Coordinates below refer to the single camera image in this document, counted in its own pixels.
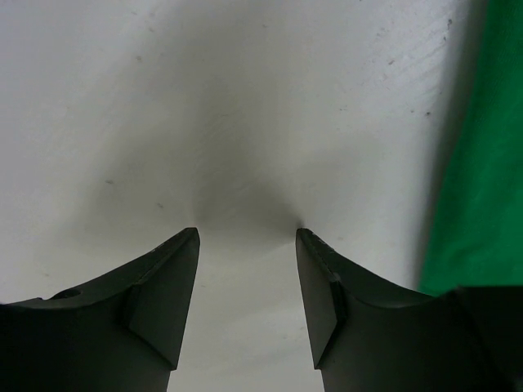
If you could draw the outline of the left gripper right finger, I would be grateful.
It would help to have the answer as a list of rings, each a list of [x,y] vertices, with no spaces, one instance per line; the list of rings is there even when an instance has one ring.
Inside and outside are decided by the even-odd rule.
[[[458,287],[428,296],[296,232],[315,369],[327,391],[519,391],[522,289]]]

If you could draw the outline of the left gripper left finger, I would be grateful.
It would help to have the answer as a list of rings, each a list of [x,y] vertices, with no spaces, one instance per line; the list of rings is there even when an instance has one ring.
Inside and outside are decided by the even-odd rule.
[[[187,228],[51,298],[2,305],[2,390],[165,391],[198,259],[199,233]]]

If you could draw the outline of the green t shirt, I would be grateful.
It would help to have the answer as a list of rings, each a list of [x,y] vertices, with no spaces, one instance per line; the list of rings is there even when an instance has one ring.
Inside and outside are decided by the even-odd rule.
[[[419,289],[522,283],[522,3],[489,2]]]

